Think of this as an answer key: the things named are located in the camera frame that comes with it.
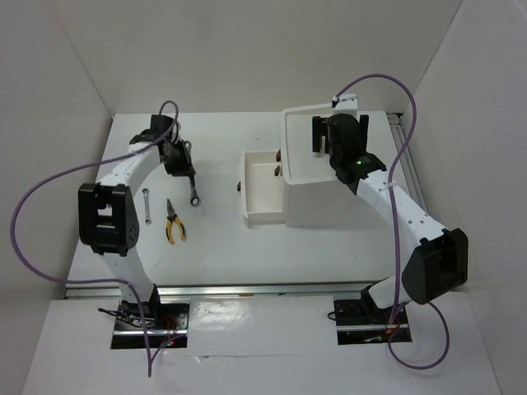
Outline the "aluminium front rail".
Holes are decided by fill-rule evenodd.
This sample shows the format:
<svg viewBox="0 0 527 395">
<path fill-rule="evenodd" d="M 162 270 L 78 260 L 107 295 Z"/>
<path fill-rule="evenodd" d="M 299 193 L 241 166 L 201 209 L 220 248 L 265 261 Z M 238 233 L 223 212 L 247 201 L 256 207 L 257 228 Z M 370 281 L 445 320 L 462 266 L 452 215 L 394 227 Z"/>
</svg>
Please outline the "aluminium front rail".
<svg viewBox="0 0 527 395">
<path fill-rule="evenodd" d="M 158 286 L 157 289 L 159 296 L 167 299 L 251 295 L 353 294 L 360 292 L 363 288 L 371 284 L 371 281 L 331 281 L 313 283 Z M 66 300 L 119 297 L 119 288 L 113 286 L 67 288 L 64 296 Z"/>
</svg>

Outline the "small silver wrench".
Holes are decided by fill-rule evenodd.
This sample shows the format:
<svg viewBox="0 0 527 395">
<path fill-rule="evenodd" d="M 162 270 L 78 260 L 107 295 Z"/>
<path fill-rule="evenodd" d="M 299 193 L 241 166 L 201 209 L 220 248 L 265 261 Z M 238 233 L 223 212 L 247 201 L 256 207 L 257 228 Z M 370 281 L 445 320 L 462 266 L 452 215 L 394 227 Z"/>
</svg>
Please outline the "small silver wrench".
<svg viewBox="0 0 527 395">
<path fill-rule="evenodd" d="M 144 201 L 145 223 L 147 225 L 150 225 L 152 223 L 151 213 L 150 213 L 149 193 L 150 191 L 148 188 L 144 188 L 142 190 L 143 201 Z"/>
</svg>

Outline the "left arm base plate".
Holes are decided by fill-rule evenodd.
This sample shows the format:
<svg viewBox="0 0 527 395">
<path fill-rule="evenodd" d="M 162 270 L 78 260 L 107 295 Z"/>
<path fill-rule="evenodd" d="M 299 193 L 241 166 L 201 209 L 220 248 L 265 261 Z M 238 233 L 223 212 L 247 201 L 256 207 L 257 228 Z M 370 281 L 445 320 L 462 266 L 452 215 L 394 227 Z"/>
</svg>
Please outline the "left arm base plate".
<svg viewBox="0 0 527 395">
<path fill-rule="evenodd" d="M 99 313 L 114 319 L 114 329 L 110 348 L 113 350 L 143 349 L 143 336 L 139 312 L 129 313 L 124 307 L 110 310 L 98 308 Z M 186 348 L 189 327 L 189 302 L 161 304 L 156 318 L 146 315 L 146 329 L 151 348 Z"/>
</svg>

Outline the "large ratchet wrench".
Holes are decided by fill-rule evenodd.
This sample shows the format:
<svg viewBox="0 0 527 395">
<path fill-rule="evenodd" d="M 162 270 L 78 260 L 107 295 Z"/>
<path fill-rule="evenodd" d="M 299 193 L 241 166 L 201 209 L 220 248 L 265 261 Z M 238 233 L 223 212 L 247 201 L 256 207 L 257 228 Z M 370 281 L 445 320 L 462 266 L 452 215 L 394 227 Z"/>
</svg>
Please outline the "large ratchet wrench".
<svg viewBox="0 0 527 395">
<path fill-rule="evenodd" d="M 184 148 L 185 148 L 185 153 L 189 152 L 191 154 L 192 143 L 190 141 L 184 141 Z M 194 177 L 189 177 L 190 204 L 191 204 L 192 207 L 198 207 L 201 204 L 201 198 L 198 195 L 198 191 L 197 191 L 197 187 L 196 187 L 195 176 Z"/>
</svg>

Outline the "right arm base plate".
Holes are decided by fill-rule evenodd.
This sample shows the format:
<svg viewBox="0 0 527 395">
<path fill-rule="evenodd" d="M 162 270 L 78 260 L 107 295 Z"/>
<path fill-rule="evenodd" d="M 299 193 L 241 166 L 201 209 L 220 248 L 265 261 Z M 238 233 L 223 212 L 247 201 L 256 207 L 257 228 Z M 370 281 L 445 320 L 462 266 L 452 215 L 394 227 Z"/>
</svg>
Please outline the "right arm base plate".
<svg viewBox="0 0 527 395">
<path fill-rule="evenodd" d="M 391 308 L 366 307 L 360 299 L 335 296 L 333 308 L 327 318 L 335 323 L 339 346 L 374 345 L 392 342 L 412 342 L 408 315 L 405 308 L 389 322 Z"/>
</svg>

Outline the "yellow black pliers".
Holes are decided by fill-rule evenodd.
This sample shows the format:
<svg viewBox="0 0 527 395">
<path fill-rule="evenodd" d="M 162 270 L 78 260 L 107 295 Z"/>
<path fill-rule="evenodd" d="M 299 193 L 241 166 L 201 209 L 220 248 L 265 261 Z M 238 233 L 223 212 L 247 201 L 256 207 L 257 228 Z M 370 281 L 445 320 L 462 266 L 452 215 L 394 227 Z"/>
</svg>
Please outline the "yellow black pliers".
<svg viewBox="0 0 527 395">
<path fill-rule="evenodd" d="M 166 238 L 167 241 L 170 244 L 175 243 L 175 238 L 173 236 L 172 229 L 176 227 L 179 230 L 180 239 L 182 241 L 185 241 L 187 239 L 186 236 L 186 229 L 184 227 L 184 224 L 178 217 L 177 213 L 175 212 L 175 209 L 172 205 L 172 202 L 169 198 L 166 199 L 166 210 L 167 210 L 167 222 L 166 222 Z"/>
</svg>

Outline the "white drawer cabinet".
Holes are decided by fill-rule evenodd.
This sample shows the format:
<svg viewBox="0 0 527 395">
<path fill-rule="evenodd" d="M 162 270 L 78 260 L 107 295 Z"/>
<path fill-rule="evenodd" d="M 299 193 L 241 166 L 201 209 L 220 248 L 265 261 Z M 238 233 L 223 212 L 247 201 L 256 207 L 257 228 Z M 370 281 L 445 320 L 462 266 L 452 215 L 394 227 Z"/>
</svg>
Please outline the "white drawer cabinet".
<svg viewBox="0 0 527 395">
<path fill-rule="evenodd" d="M 333 227 L 346 217 L 354 218 L 370 209 L 338 181 L 329 165 L 329 155 L 312 151 L 312 118 L 331 115 L 330 104 L 281 112 L 283 212 L 288 227 Z"/>
</svg>

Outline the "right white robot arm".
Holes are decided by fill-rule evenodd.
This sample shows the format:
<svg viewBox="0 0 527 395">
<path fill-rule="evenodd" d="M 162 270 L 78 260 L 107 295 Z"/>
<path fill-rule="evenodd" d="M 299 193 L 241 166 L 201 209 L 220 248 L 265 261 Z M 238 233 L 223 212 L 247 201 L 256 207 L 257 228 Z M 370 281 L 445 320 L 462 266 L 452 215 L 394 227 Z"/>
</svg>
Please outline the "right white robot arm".
<svg viewBox="0 0 527 395">
<path fill-rule="evenodd" d="M 329 155 L 337 179 L 394 227 L 395 274 L 361 290 L 352 323 L 380 323 L 393 308 L 426 304 L 462 286 L 469 274 L 469 239 L 431 218 L 389 180 L 386 165 L 366 149 L 369 118 L 350 114 L 312 118 L 312 150 Z"/>
</svg>

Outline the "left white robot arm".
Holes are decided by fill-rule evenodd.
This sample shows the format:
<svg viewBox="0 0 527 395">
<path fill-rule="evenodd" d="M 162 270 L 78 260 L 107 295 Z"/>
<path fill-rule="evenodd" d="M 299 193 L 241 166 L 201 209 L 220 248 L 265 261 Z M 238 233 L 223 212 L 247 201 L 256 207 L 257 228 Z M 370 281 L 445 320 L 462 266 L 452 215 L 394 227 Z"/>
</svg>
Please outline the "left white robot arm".
<svg viewBox="0 0 527 395">
<path fill-rule="evenodd" d="M 159 165 L 174 177 L 187 177 L 190 204 L 201 203 L 192 164 L 192 144 L 179 137 L 180 125 L 164 115 L 155 115 L 151 126 L 130 140 L 130 157 L 95 184 L 78 190 L 79 234 L 83 244 L 106 263 L 119 280 L 119 310 L 144 328 L 154 328 L 162 319 L 161 298 L 147 276 L 137 251 L 140 222 L 135 193 Z"/>
</svg>

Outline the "aluminium side rail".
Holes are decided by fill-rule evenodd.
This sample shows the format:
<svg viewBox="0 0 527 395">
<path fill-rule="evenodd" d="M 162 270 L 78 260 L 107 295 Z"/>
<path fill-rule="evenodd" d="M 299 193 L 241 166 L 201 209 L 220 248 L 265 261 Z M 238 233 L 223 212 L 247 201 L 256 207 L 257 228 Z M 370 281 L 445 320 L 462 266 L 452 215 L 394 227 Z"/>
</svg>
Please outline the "aluminium side rail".
<svg viewBox="0 0 527 395">
<path fill-rule="evenodd" d="M 397 150 L 399 150 L 408 137 L 411 126 L 411 116 L 402 113 L 387 113 L 386 115 L 390 130 L 392 131 L 394 143 Z M 399 163 L 406 180 L 408 193 L 420 206 L 424 207 L 425 200 L 422 194 L 414 160 L 410 152 L 410 146 L 405 148 Z"/>
</svg>

